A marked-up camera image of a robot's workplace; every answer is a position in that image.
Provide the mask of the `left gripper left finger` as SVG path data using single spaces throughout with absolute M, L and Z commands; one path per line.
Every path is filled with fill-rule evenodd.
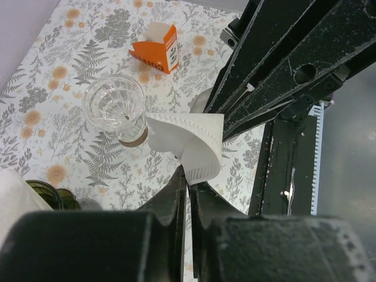
M 1 248 L 2 281 L 182 281 L 182 167 L 133 211 L 38 211 Z

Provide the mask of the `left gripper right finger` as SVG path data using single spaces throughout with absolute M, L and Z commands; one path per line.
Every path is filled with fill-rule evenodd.
M 344 220 L 247 216 L 208 183 L 189 189 L 193 275 L 199 281 L 374 281 L 360 238 Z

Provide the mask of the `green glass coffee dripper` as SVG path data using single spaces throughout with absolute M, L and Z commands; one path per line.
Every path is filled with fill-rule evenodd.
M 27 184 L 54 210 L 80 210 L 76 196 L 67 189 L 56 189 L 40 180 L 27 180 Z

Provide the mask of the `white paper coffee filter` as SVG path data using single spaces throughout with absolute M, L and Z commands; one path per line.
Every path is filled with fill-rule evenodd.
M 53 211 L 50 205 L 13 169 L 1 170 L 0 229 L 3 244 L 11 227 L 24 214 Z

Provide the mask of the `clear glass cup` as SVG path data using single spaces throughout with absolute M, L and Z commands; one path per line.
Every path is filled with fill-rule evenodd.
M 84 92 L 82 112 L 91 125 L 118 141 L 135 141 L 147 128 L 143 90 L 124 75 L 95 80 Z

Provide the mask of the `orange coffee filter box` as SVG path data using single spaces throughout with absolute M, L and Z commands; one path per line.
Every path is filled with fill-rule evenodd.
M 179 64 L 176 27 L 161 22 L 148 24 L 145 40 L 133 43 L 129 54 L 169 75 Z

